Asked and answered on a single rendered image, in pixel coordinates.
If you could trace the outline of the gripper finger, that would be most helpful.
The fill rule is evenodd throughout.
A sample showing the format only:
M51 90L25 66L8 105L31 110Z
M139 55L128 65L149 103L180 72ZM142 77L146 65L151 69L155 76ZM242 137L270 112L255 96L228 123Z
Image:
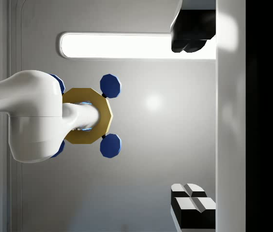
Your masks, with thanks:
M170 211L177 232L216 231L216 203L196 184L171 186Z
M215 10L180 10L171 27L171 50L193 53L216 34Z

